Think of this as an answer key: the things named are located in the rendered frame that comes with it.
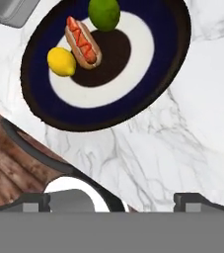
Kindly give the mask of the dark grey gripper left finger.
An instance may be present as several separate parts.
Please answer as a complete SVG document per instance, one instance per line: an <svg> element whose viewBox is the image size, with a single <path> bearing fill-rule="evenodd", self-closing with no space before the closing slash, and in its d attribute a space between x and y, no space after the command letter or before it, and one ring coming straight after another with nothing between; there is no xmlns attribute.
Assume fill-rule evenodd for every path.
<svg viewBox="0 0 224 253"><path fill-rule="evenodd" d="M46 193L25 193L11 204L0 206L0 211L50 212L50 195Z"/></svg>

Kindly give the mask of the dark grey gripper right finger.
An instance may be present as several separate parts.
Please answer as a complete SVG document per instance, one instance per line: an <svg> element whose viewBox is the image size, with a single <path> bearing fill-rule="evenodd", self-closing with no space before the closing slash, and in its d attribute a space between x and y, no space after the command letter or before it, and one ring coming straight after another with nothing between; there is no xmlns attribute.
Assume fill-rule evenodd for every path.
<svg viewBox="0 0 224 253"><path fill-rule="evenodd" d="M199 193L175 193L174 212L220 212L224 206L212 203Z"/></svg>

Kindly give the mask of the large blue and white plate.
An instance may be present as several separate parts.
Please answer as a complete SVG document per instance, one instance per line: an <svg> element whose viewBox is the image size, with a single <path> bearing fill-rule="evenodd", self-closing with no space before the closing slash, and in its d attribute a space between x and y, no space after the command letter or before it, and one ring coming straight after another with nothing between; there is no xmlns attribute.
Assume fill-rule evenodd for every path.
<svg viewBox="0 0 224 253"><path fill-rule="evenodd" d="M120 124L151 105L185 61L191 24L184 0L118 0L117 29L102 33L88 18L88 0L60 0L41 20L25 49L21 86L32 113L68 131L93 131ZM59 77L46 56L70 47L66 18L83 22L103 53L102 64Z"/></svg>

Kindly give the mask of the grey tupperware container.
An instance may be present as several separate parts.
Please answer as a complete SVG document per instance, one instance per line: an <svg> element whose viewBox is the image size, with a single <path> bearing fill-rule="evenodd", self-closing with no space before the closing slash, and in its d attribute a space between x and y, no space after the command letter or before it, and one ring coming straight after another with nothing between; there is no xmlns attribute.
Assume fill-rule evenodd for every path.
<svg viewBox="0 0 224 253"><path fill-rule="evenodd" d="M0 24L21 28L40 0L0 0Z"/></svg>

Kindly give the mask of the round black and white object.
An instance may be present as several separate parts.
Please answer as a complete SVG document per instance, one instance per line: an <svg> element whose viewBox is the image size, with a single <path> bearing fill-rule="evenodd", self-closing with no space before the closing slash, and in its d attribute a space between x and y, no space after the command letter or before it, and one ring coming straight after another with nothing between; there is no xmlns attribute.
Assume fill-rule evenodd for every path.
<svg viewBox="0 0 224 253"><path fill-rule="evenodd" d="M44 192L50 195L49 206L52 211L58 211L60 208L69 208L73 211L75 208L73 198L77 194L83 194L92 201L94 210L97 212L129 212L129 207L125 202L77 168L38 150L27 141L28 137L25 133L15 125L6 119L1 121L1 125L8 136L32 158L61 173L56 179L50 180L44 189Z"/></svg>

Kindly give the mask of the yellow lemon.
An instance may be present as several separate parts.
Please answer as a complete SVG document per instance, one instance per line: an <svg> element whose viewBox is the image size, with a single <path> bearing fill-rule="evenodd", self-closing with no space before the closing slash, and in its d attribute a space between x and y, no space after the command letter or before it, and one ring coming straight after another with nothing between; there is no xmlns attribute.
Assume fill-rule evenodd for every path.
<svg viewBox="0 0 224 253"><path fill-rule="evenodd" d="M47 63L52 72L58 76L72 76L76 70L76 60L73 54L63 48L54 47L47 54Z"/></svg>

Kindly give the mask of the hot dog in bun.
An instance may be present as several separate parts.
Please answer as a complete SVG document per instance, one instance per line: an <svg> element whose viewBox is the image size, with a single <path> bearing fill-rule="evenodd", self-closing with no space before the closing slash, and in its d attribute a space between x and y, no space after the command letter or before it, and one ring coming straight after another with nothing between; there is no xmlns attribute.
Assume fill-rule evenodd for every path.
<svg viewBox="0 0 224 253"><path fill-rule="evenodd" d="M102 52L84 23L69 16L65 36L81 67L94 69L101 64Z"/></svg>

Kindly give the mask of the green lime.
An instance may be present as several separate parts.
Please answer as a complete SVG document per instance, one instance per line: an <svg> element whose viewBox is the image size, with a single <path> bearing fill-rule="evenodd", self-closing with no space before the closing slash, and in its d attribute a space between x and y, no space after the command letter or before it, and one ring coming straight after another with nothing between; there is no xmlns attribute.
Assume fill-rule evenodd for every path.
<svg viewBox="0 0 224 253"><path fill-rule="evenodd" d="M120 18L117 0L90 0L88 14L93 25L102 32L115 29Z"/></svg>

